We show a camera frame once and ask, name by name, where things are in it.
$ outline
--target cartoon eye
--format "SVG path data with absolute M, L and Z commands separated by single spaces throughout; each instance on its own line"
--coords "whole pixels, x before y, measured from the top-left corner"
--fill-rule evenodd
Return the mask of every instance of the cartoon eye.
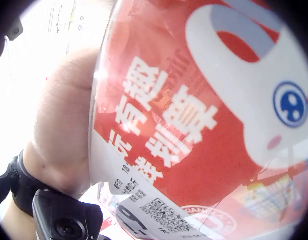
M 307 118 L 308 103 L 302 89 L 293 82 L 280 83 L 273 95 L 277 117 L 288 127 L 300 127 Z

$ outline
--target black wrist strap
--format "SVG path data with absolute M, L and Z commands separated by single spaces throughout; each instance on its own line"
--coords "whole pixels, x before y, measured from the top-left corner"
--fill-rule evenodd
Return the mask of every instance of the black wrist strap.
M 39 189 L 59 193 L 27 172 L 23 164 L 23 151 L 21 151 L 13 158 L 6 172 L 0 176 L 0 203 L 11 190 L 16 206 L 26 214 L 33 216 L 32 201 Z
M 19 174 L 19 180 L 11 187 L 13 200 L 20 210 L 33 216 L 32 201 L 36 191 L 38 189 L 50 189 L 50 187 L 33 178 L 27 172 L 23 163 L 23 151 L 18 156 L 16 170 Z

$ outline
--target white chinese characters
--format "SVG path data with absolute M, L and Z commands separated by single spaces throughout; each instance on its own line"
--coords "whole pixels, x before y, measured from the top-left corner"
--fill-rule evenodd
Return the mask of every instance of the white chinese characters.
M 151 137 L 145 144 L 154 157 L 161 157 L 164 160 L 165 167 L 172 167 L 179 163 L 179 151 L 188 154 L 190 150 L 177 137 L 170 133 L 160 124 L 156 126 L 154 137 Z
M 119 105 L 116 107 L 115 122 L 126 124 L 132 132 L 139 136 L 140 130 L 137 128 L 137 124 L 139 121 L 144 124 L 147 117 L 131 103 L 126 104 L 126 102 L 127 97 L 123 95 Z
M 149 67 L 141 58 L 134 57 L 123 82 L 124 91 L 150 111 L 148 103 L 158 95 L 167 77 L 166 72 Z
M 133 166 L 139 173 L 146 178 L 152 185 L 154 181 L 159 177 L 163 178 L 163 174 L 161 172 L 156 171 L 156 167 L 152 166 L 150 162 L 148 162 L 143 157 L 138 157 L 135 160 L 137 165 Z
M 189 95 L 187 90 L 188 88 L 184 85 L 180 87 L 178 93 L 172 97 L 173 103 L 163 113 L 163 118 L 166 123 L 187 135 L 186 141 L 199 143 L 202 140 L 203 128 L 212 130 L 217 125 L 213 117 L 218 109 L 211 105 L 206 110 L 205 104 L 193 95 Z
M 115 148 L 124 158 L 128 156 L 127 151 L 130 151 L 132 149 L 132 146 L 129 143 L 124 143 L 122 141 L 122 137 L 119 134 L 116 134 L 113 129 L 111 129 L 111 132 L 109 133 L 109 140 L 108 143 Z

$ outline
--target white cartoon face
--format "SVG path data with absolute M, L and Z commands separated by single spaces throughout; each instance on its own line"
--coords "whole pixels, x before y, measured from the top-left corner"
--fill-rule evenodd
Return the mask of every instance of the white cartoon face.
M 308 63 L 287 27 L 268 24 L 280 28 L 274 44 L 248 17 L 221 5 L 201 7 L 187 21 L 187 45 L 210 86 L 244 124 L 251 159 L 262 167 L 290 167 L 308 158 Z M 262 14 L 257 17 L 261 22 Z M 217 31 L 238 36 L 259 61 L 240 59 Z

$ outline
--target instant noodle cup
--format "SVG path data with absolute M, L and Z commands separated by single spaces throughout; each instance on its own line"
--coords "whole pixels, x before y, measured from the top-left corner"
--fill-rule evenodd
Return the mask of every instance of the instant noodle cup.
M 292 233 L 308 206 L 308 64 L 264 4 L 119 1 L 93 85 L 91 182 L 135 238 Z

